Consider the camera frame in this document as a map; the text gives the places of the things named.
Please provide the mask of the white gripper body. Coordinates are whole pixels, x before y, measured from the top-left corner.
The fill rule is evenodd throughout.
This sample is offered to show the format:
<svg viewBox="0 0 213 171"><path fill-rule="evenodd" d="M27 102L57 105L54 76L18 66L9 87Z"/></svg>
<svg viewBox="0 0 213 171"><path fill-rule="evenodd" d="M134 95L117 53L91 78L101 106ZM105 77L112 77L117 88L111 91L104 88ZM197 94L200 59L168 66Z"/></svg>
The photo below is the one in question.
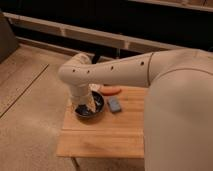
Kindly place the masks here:
<svg viewBox="0 0 213 171"><path fill-rule="evenodd" d="M92 91L88 84L80 86L69 86L70 100L75 105L87 105L89 99L93 97Z"/></svg>

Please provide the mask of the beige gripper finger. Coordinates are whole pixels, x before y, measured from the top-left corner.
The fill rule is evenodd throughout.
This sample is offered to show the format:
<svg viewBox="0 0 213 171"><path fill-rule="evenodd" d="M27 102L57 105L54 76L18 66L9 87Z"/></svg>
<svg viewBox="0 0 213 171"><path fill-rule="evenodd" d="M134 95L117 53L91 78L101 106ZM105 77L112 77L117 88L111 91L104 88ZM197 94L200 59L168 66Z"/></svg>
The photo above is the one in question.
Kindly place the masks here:
<svg viewBox="0 0 213 171"><path fill-rule="evenodd" d="M70 100L68 100L68 109L71 114L75 113L75 105Z"/></svg>
<svg viewBox="0 0 213 171"><path fill-rule="evenodd" d="M92 112L95 112L96 111L96 103L95 103L95 100L93 97L91 97L89 99L89 102L87 104L88 108L92 111Z"/></svg>

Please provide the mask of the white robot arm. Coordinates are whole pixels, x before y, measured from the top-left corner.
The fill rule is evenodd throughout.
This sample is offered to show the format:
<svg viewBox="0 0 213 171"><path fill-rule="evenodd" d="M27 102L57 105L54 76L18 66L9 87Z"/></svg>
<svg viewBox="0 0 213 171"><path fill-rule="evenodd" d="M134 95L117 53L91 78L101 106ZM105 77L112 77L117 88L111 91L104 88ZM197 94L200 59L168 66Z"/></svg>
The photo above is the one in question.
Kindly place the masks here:
<svg viewBox="0 0 213 171"><path fill-rule="evenodd" d="M61 65L70 100L86 107L89 85L143 87L145 171L213 171L213 53L149 52L93 64L79 53Z"/></svg>

